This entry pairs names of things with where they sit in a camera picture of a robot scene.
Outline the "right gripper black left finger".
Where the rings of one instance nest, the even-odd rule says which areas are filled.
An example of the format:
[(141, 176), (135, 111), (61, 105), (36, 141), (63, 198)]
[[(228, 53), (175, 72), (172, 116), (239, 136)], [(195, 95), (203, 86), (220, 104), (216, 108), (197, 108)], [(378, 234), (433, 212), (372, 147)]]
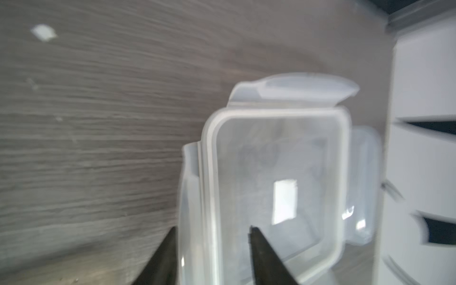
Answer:
[(168, 231), (132, 285), (175, 285), (177, 279), (177, 227)]

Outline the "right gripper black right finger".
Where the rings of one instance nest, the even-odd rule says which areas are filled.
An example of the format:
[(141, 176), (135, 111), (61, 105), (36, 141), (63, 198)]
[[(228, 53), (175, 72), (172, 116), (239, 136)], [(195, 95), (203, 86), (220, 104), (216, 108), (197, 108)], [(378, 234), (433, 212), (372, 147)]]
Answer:
[(298, 285), (258, 227), (250, 227), (249, 245), (255, 285)]

